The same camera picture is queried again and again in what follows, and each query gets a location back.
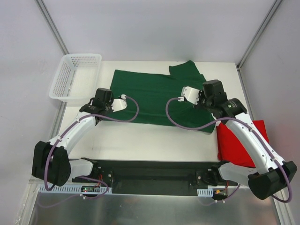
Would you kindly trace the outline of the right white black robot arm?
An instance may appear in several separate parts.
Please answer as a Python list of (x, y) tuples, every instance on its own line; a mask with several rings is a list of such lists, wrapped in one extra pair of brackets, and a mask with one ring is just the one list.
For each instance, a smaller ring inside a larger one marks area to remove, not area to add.
[(289, 203), (293, 197), (290, 182), (297, 172), (297, 166), (293, 161), (285, 161), (273, 150), (254, 125), (242, 102), (237, 98), (228, 99), (220, 80), (203, 83), (201, 90), (188, 88), (188, 92), (189, 101), (196, 108), (212, 113), (217, 121), (232, 131), (255, 164), (254, 168), (247, 168), (229, 162), (219, 163), (211, 173), (211, 181), (222, 185), (231, 180), (248, 186), (261, 200), (269, 196), (278, 199), (275, 193), (287, 188), (288, 198), (281, 202)]

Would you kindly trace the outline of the green t shirt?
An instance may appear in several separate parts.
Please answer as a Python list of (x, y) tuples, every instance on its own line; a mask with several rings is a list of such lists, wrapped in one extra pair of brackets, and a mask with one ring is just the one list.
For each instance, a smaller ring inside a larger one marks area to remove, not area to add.
[[(110, 90), (113, 95), (125, 94), (139, 105), (139, 113), (134, 123), (174, 126), (167, 118), (165, 106), (169, 99), (179, 97), (182, 88), (189, 86), (202, 89), (206, 82), (193, 61), (169, 66), (169, 75), (147, 74), (124, 70), (115, 70)], [(172, 101), (169, 115), (178, 124), (195, 128), (214, 120), (210, 112), (195, 109), (189, 102)], [(113, 112), (108, 117), (118, 120), (131, 119), (136, 113), (136, 105), (127, 100), (127, 108)]]

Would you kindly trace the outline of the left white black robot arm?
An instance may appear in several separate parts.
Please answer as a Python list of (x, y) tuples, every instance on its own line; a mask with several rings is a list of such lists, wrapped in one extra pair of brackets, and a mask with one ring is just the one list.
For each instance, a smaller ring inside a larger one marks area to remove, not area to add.
[(99, 178), (96, 161), (88, 158), (70, 160), (68, 156), (81, 138), (102, 120), (102, 116), (112, 112), (112, 104), (112, 91), (98, 88), (95, 96), (80, 108), (77, 117), (62, 134), (36, 144), (32, 175), (44, 181), (47, 191), (80, 176), (88, 182), (95, 182)]

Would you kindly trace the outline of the white plastic mesh basket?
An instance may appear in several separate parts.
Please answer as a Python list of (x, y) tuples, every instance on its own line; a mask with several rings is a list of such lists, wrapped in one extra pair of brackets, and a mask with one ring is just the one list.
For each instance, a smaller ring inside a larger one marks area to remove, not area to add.
[(94, 96), (102, 56), (96, 53), (64, 55), (54, 75), (49, 97), (62, 102), (80, 103)]

